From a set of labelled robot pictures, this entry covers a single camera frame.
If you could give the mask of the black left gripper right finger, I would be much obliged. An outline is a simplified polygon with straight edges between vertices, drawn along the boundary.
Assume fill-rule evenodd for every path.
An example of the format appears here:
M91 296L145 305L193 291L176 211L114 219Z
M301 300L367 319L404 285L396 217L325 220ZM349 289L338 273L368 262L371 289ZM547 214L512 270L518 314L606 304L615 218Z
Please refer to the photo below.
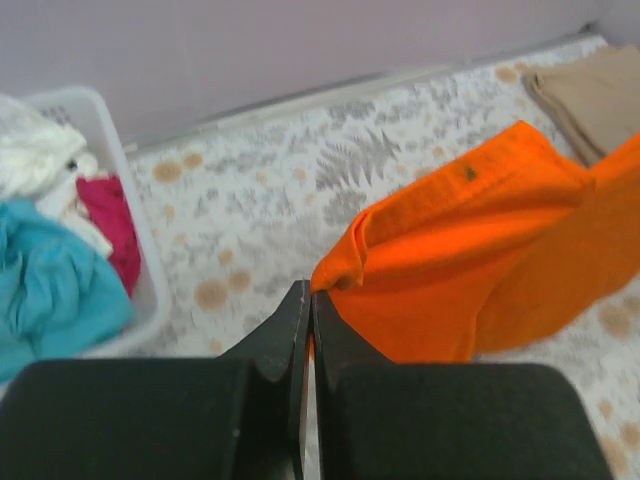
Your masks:
M326 479L609 479L573 385L531 363L397 364L312 298Z

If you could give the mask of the orange t shirt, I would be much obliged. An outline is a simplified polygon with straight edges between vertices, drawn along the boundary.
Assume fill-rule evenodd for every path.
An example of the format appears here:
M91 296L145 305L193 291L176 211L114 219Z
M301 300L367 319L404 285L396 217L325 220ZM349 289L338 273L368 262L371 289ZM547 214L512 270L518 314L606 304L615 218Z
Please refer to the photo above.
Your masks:
M591 168L525 122L363 210L313 291L397 363L556 334L639 272L639 141Z

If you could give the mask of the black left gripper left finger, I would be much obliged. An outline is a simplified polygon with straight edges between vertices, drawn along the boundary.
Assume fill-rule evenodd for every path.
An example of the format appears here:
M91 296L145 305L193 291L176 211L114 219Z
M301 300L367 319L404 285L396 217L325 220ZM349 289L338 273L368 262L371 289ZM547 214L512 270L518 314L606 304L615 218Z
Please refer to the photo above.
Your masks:
M1 401L5 479L299 479L309 284L218 357L47 360Z

